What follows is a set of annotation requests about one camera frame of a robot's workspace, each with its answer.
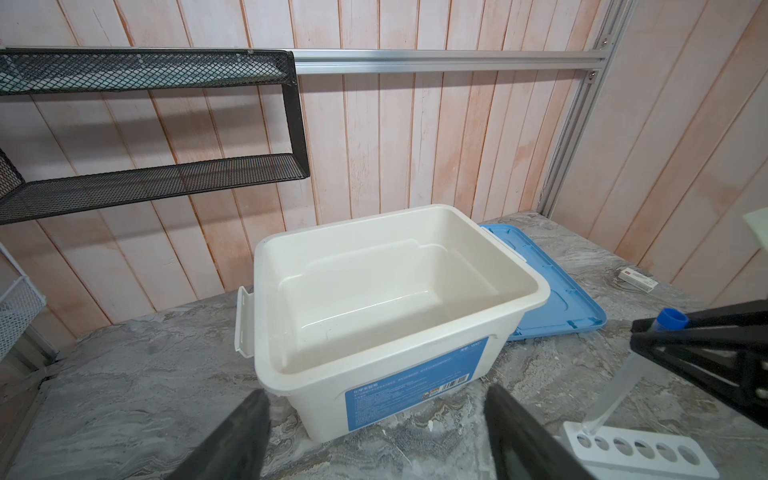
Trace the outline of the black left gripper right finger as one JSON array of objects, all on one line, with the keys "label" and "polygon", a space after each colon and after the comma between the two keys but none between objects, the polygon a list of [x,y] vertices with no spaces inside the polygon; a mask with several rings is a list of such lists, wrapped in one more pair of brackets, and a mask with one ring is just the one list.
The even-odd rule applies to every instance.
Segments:
[{"label": "black left gripper right finger", "polygon": [[498,479],[578,479],[579,463],[510,393],[492,384],[484,417]]}]

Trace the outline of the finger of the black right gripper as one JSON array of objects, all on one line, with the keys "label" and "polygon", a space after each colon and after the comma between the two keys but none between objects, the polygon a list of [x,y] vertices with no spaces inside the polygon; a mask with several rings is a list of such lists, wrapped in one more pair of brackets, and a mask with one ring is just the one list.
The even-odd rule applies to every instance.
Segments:
[{"label": "finger of the black right gripper", "polygon": [[765,331],[634,333],[630,347],[761,427],[767,426]]},{"label": "finger of the black right gripper", "polygon": [[745,325],[750,315],[767,314],[767,301],[754,300],[687,313],[687,328]]}]

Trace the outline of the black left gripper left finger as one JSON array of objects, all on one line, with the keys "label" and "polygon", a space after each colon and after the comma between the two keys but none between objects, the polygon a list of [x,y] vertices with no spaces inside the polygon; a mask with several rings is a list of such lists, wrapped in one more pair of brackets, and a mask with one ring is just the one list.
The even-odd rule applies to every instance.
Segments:
[{"label": "black left gripper left finger", "polygon": [[252,392],[167,479],[259,479],[270,436],[270,402]]}]

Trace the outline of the blue capped test tube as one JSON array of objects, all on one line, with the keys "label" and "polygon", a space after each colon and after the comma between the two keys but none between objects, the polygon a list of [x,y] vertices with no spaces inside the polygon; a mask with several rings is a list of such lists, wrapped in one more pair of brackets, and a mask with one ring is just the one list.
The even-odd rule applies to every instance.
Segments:
[{"label": "blue capped test tube", "polygon": [[[645,333],[682,330],[688,322],[684,313],[665,308]],[[587,412],[582,422],[582,431],[587,435],[595,435],[635,385],[656,368],[656,364],[631,351],[610,384]]]}]

